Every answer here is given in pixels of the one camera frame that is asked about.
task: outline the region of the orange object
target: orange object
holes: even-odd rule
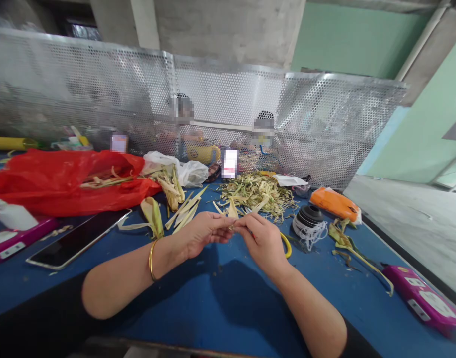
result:
[[[266,171],[260,171],[260,175],[264,175],[267,177],[272,177],[273,175],[276,175],[276,172],[266,172]]]
[[[349,218],[354,224],[362,224],[360,208],[352,200],[336,193],[331,188],[320,187],[311,195],[310,201],[342,219]]]

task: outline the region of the blue tabletop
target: blue tabletop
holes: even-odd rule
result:
[[[218,184],[211,184],[215,189]],[[198,211],[214,211],[206,201],[219,195],[208,189]],[[165,203],[163,194],[155,199]],[[164,222],[166,210],[161,208]],[[332,217],[326,216],[328,222]],[[82,218],[65,219],[78,223]],[[144,222],[137,208],[127,224]],[[292,219],[280,226],[294,235]],[[376,262],[406,263],[365,225],[346,229],[359,249]],[[0,314],[95,265],[136,249],[149,240],[144,229],[117,228],[57,274],[25,259],[56,238],[38,241],[0,264]],[[383,281],[359,261],[362,272],[347,270],[333,256],[330,237],[305,254],[293,245],[294,265],[384,357],[456,357],[456,343],[423,325]],[[228,244],[210,244],[139,296],[110,335],[119,338],[261,357],[305,357],[306,347],[277,289],[256,266],[240,235]]]

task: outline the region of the gold bangle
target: gold bangle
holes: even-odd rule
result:
[[[152,254],[153,254],[153,248],[155,247],[155,244],[157,243],[158,239],[156,239],[152,246],[150,247],[150,252],[149,252],[149,268],[150,268],[150,276],[152,276],[152,280],[154,282],[157,281],[157,279],[155,278],[154,274],[153,274],[153,269],[152,269]]]

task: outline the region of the yellow mug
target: yellow mug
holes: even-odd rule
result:
[[[188,160],[199,161],[205,165],[210,164],[213,160],[213,152],[215,152],[215,162],[220,160],[221,153],[217,146],[198,147],[194,145],[187,146]]]

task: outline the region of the metal mesh screen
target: metal mesh screen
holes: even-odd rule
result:
[[[122,132],[133,154],[159,150],[181,160],[194,148],[235,147],[242,171],[310,174],[314,185],[337,189],[405,92],[391,80],[0,29],[0,135],[50,142],[75,125],[97,150]],[[259,138],[270,146],[256,145]]]

